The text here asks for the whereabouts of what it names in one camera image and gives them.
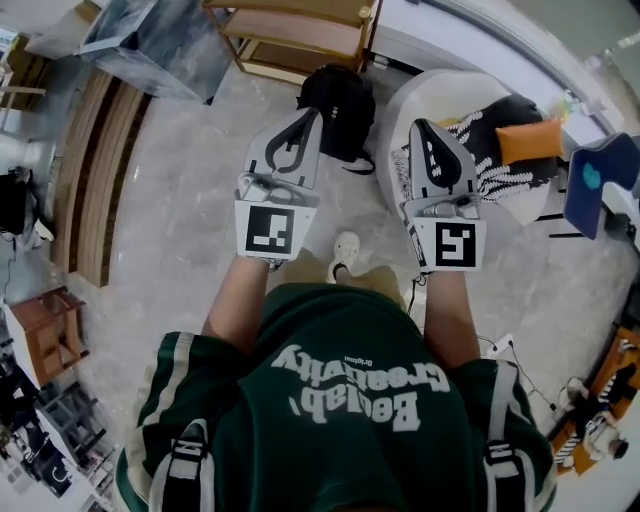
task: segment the marble-patterned box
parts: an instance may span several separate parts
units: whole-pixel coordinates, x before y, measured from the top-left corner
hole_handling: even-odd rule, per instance
[[[231,62],[198,0],[112,0],[78,55],[153,96],[201,102]]]

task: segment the wooden step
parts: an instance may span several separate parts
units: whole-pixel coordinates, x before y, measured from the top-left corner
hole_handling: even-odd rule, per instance
[[[79,223],[77,271],[97,287],[109,282],[122,184],[150,96],[120,82],[88,171]]]
[[[65,272],[74,272],[77,267],[80,215],[89,178],[89,164],[118,82],[103,71],[92,72],[67,134],[56,184],[56,238],[51,251],[52,261]]]

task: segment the green t-shirt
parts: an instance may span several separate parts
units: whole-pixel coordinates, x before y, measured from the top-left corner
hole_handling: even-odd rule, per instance
[[[251,357],[212,338],[165,337],[118,461],[114,503],[146,511],[172,441],[204,418],[218,511],[490,510],[492,432],[524,454],[530,510],[547,510],[551,448],[519,382],[505,379],[510,369],[478,360],[445,374],[383,296],[281,286],[267,298]]]

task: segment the black bag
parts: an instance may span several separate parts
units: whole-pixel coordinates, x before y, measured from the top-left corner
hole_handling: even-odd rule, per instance
[[[356,174],[371,174],[375,165],[363,149],[376,113],[371,88],[343,66],[329,64],[302,84],[298,109],[313,107],[322,114],[320,151],[344,162],[364,158],[372,169],[348,169]]]

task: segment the khaki pants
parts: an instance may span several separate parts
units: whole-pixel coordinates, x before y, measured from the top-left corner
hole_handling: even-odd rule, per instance
[[[298,257],[286,263],[280,272],[281,282],[284,283],[326,283],[328,266],[318,260],[306,249],[302,249]],[[406,305],[398,289],[398,279],[387,266],[380,266],[369,270],[361,276],[351,276],[348,279],[341,279],[338,284],[372,290],[381,293],[395,302],[401,309]]]

